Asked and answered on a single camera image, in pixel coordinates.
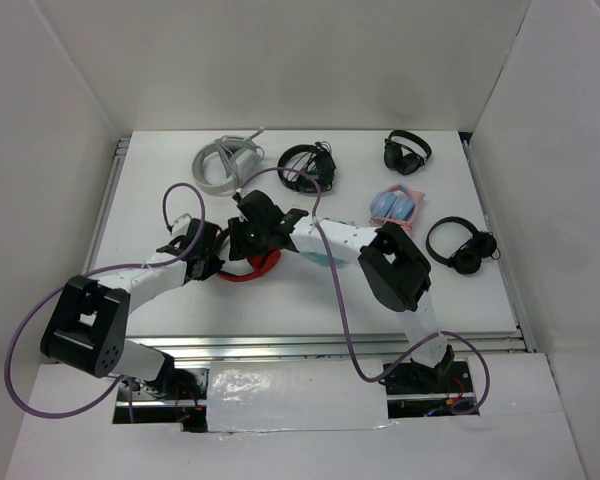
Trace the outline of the red black headphones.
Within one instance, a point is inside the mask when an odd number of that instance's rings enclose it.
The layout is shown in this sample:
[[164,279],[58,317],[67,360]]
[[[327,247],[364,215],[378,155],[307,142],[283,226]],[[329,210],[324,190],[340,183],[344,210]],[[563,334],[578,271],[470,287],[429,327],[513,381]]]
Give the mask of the red black headphones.
[[281,257],[280,250],[272,247],[265,248],[255,233],[247,228],[224,229],[214,243],[217,255],[226,242],[229,242],[229,260],[231,262],[246,260],[252,268],[250,273],[240,275],[221,269],[218,275],[229,282],[243,283],[260,278],[270,272]]

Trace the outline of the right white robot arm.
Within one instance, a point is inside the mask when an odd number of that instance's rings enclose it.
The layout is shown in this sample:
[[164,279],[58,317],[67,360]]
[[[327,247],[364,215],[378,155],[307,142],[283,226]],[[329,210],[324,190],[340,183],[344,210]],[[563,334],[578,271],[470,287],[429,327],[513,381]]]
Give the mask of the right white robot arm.
[[240,215],[228,222],[231,259],[273,248],[322,256],[333,274],[339,262],[358,265],[374,298],[401,322],[418,385],[434,392],[449,381],[454,352],[433,308],[431,265],[400,227],[359,227],[296,208],[283,212],[259,190],[237,192],[233,200]]

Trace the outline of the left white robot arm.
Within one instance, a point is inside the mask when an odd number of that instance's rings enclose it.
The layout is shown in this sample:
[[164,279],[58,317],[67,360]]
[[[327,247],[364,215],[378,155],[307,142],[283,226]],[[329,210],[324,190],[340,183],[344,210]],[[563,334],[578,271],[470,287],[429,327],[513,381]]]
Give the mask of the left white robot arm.
[[195,376],[175,367],[174,358],[126,336],[131,313],[159,295],[219,272],[214,250],[221,227],[192,219],[156,250],[146,265],[98,279],[77,275],[61,291],[40,343],[41,353],[96,378],[132,377],[150,396],[173,395]]

